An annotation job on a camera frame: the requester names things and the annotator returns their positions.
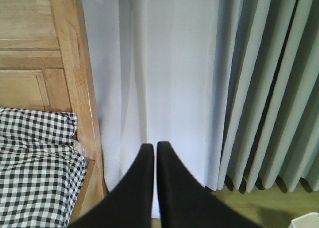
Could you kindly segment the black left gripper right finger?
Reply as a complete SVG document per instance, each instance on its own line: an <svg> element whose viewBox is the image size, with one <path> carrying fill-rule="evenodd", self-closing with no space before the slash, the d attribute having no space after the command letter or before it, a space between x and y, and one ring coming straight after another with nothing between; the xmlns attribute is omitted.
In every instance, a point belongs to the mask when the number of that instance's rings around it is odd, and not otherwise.
<svg viewBox="0 0 319 228"><path fill-rule="evenodd" d="M168 141L157 144L157 190L164 228L257 228L208 192Z"/></svg>

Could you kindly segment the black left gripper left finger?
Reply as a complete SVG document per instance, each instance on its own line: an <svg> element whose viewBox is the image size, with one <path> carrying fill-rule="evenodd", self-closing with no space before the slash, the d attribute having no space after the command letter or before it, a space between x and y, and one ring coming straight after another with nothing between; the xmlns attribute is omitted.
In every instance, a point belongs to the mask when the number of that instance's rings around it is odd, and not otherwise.
<svg viewBox="0 0 319 228"><path fill-rule="evenodd" d="M150 228L154 190L154 147L144 143L117 186L70 228Z"/></svg>

